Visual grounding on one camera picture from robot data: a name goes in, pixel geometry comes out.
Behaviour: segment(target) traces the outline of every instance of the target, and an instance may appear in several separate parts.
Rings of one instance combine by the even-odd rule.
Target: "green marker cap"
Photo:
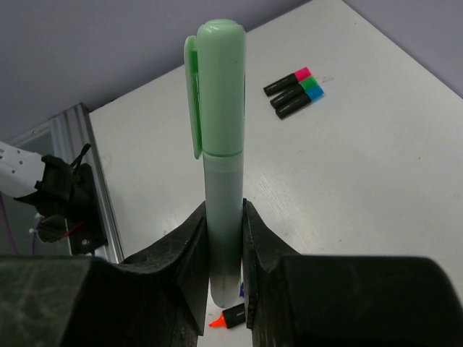
[[[232,20],[211,20],[184,46],[195,158],[227,157],[245,143],[246,33]]]
[[[304,88],[304,90],[309,90],[315,87],[318,83],[317,80],[313,76],[311,76],[299,82],[299,84]]]

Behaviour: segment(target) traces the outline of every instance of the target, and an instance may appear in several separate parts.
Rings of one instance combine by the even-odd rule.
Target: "blue marker cap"
[[[316,85],[315,87],[307,90],[305,93],[309,95],[311,101],[314,102],[323,95],[323,89],[321,89],[320,85]]]

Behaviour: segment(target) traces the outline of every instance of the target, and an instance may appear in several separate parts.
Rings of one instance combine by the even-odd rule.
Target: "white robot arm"
[[[10,197],[25,197],[36,192],[42,181],[45,163],[42,155],[21,150],[0,141],[0,192]]]

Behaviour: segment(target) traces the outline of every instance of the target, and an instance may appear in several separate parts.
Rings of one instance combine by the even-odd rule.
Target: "table surface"
[[[308,66],[326,95],[279,120],[262,87]],[[463,297],[463,100],[346,4],[314,0],[247,37],[245,197],[310,254],[437,261]],[[124,255],[203,200],[184,68],[91,114]],[[209,323],[220,309],[208,302]],[[251,346],[205,329],[199,346]]]

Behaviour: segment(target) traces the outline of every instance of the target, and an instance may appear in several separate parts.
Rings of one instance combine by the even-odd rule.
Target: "mint green highlighter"
[[[195,158],[203,154],[211,295],[220,307],[239,295],[242,257],[246,32],[211,20],[187,38],[185,74]]]

